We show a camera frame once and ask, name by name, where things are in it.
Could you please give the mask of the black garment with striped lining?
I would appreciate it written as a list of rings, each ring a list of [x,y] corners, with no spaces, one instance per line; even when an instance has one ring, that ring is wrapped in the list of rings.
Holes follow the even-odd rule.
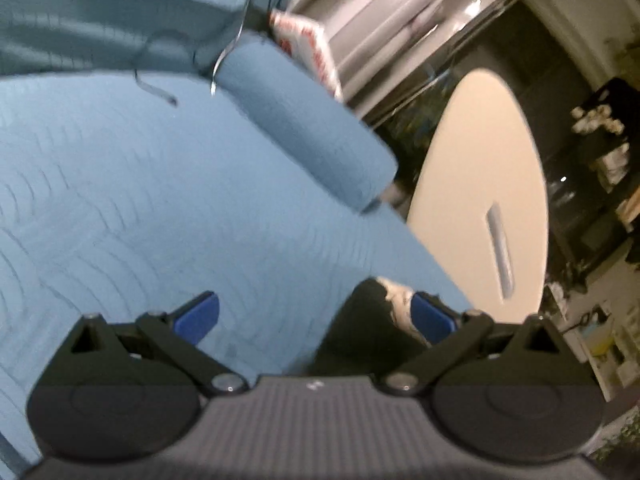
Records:
[[[346,299],[306,367],[310,376],[386,375],[428,348],[413,325],[414,291],[368,278]]]

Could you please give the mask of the light blue quilted bedspread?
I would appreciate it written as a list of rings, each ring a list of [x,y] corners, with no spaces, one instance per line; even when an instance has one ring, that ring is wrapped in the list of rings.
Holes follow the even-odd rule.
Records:
[[[39,458],[30,390],[85,314],[129,322],[210,290],[202,349],[248,379],[302,366],[366,278],[469,301],[390,206],[358,212],[223,91],[158,75],[1,83],[1,474]]]

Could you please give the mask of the light blue pillow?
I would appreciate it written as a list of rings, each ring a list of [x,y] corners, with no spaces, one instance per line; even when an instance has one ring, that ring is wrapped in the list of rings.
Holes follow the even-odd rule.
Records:
[[[245,36],[215,80],[344,205],[363,212],[393,182],[398,165],[390,148],[272,41]]]

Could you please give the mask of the dark teal pillow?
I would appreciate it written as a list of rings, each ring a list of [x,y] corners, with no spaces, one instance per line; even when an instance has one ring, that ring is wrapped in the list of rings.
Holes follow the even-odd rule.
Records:
[[[288,0],[1,0],[4,76],[84,70],[204,73],[240,29]]]

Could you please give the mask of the red white printed bag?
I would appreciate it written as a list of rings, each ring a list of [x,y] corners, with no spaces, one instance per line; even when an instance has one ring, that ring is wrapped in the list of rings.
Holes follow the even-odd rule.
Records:
[[[306,16],[273,10],[270,28],[278,46],[338,102],[343,90],[323,26]]]

